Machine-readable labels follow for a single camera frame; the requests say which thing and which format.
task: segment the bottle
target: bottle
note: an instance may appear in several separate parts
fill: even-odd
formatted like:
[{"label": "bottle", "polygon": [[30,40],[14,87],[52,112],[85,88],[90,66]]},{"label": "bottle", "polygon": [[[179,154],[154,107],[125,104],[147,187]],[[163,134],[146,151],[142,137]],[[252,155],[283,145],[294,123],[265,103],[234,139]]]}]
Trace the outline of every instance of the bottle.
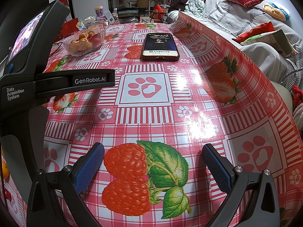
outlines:
[{"label": "bottle", "polygon": [[116,9],[116,8],[114,8],[113,17],[114,17],[115,20],[118,19],[118,12],[117,12],[117,9]]}]

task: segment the dining table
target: dining table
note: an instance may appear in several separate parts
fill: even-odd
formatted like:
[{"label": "dining table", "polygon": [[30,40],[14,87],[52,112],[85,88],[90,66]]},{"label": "dining table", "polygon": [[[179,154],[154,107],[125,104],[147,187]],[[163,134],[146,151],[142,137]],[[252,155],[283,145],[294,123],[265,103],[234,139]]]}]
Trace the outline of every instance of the dining table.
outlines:
[{"label": "dining table", "polygon": [[[148,33],[171,33],[179,60],[142,61]],[[105,147],[103,163],[80,193],[103,227],[205,226],[226,198],[203,162],[207,143],[247,172],[270,170],[281,226],[298,213],[303,146],[292,114],[265,74],[216,32],[184,13],[173,24],[113,24],[98,50],[74,57],[61,46],[46,69],[62,58],[61,71],[115,70],[114,87],[53,97],[46,106],[46,172],[73,165],[95,142]],[[9,212],[25,227],[27,206],[10,176],[4,185],[12,196]],[[77,226],[56,193],[68,223]]]}]

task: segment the glass bowl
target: glass bowl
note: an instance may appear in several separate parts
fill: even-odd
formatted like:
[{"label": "glass bowl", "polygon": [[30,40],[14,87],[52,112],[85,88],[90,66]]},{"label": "glass bowl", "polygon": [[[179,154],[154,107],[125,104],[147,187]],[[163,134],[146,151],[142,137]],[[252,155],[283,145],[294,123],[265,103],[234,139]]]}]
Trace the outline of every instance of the glass bowl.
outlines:
[{"label": "glass bowl", "polygon": [[81,56],[100,48],[105,38],[105,27],[78,31],[63,42],[66,51],[73,56]]}]

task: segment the glass jar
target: glass jar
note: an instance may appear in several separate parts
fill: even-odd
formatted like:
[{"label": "glass jar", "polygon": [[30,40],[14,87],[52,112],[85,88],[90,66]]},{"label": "glass jar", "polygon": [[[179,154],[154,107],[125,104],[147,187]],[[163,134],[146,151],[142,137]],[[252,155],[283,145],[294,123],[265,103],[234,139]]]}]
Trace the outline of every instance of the glass jar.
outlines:
[{"label": "glass jar", "polygon": [[120,24],[126,24],[126,23],[139,23],[139,20],[135,18],[134,16],[128,17],[128,18],[123,18],[119,19]]}]

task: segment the smartphone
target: smartphone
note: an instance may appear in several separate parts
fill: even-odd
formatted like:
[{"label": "smartphone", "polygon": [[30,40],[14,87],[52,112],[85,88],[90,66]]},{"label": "smartphone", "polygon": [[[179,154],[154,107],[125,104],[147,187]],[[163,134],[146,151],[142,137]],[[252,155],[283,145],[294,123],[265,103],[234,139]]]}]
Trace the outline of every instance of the smartphone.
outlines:
[{"label": "smartphone", "polygon": [[142,60],[177,61],[180,55],[170,33],[146,34],[142,48]]}]

